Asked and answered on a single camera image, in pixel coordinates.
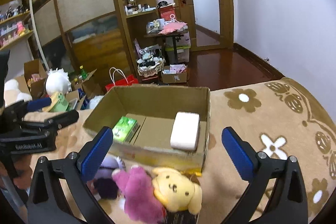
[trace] patterned bedspread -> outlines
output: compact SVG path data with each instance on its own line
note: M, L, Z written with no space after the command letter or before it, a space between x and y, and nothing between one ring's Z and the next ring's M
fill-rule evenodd
M60 131L57 150L45 155L50 159L79 151L91 137L82 124L90 110L80 112L77 124ZM26 119L40 121L49 113L30 113ZM211 92L209 150L202 177L202 210L199 224L221 223L246 189L221 143L223 128L231 126L256 151L275 159L295 155L305 182L309 221L322 209L336 186L336 127L319 102L300 84L289 78ZM34 169L40 155L34 155ZM134 162L127 161L127 167ZM261 215L272 192L270 181L254 217ZM67 184L62 187L75 216L83 218ZM120 209L118 200L100 201L101 206L119 223L135 223Z

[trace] open cardboard box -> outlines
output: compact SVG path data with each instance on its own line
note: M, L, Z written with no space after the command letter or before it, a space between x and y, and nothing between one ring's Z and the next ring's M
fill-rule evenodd
M19 83L19 90L21 92L30 94L24 75L15 77L15 80Z
M170 147L176 113L198 113L199 142L195 152ZM145 165L201 172L209 138L210 90L185 86L132 85L112 88L92 111L83 127L95 136L103 126L113 128L122 116L140 127L130 143L113 142L110 153Z
M163 70L169 70L170 66L165 66ZM164 74L161 73L162 82L166 84L173 83L186 83L187 82L187 72L175 73L175 74Z
M44 82L48 77L41 61L39 59L34 59L33 61L24 63L24 71L26 83L34 73L38 73L41 76L41 80L31 83L30 89L30 94L33 97L33 100L40 98L44 94Z
M78 90L81 89L86 93L86 96L89 100L91 100L93 97L97 95L104 95L104 92L102 91L99 84L97 84L94 80L93 74L96 72L96 70L90 72L87 76L87 78L80 84L75 83L75 81L71 82L72 90Z
M75 107L75 110L81 110L85 98L86 98L86 95L85 95L82 99L79 99L79 93L78 93L78 90L69 92L68 94L65 95L65 99L66 99L68 102L70 102L70 101L73 100L73 99L77 99L77 100L78 100L78 101L77 101L77 105L76 105L76 107Z

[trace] white plush toy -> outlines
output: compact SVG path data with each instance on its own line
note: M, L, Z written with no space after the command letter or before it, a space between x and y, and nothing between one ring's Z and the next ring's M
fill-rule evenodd
M55 92L62 92L64 95L71 91L71 82L69 81L68 73L63 69L50 70L48 72L45 89L49 96Z
M3 98L6 107L21 100L25 102L32 100L30 94L23 93L19 90L19 83L15 79L11 79L5 83Z

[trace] white bag handle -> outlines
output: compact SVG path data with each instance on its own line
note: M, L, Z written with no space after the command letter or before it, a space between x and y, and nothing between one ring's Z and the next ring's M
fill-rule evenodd
M115 67L112 67L112 68L110 68L110 78L111 78L111 80L112 80L113 85L116 85L116 83L115 83L115 81L114 81L114 73L115 73L116 71L117 71L121 76L123 76L123 77L125 78L125 80L126 80L126 82L127 82L127 84L128 84L128 80L127 80L127 78L126 78L124 72L123 72L121 69L117 69L117 68L115 68Z

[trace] bottle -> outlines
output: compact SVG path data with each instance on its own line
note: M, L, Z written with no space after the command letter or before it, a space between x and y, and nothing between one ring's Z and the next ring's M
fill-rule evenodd
M86 71L83 69L83 66L80 66L79 68L80 68L80 70L81 70L81 75L82 75L82 77L83 77L83 80L85 80L85 79L87 78L87 73L86 73Z

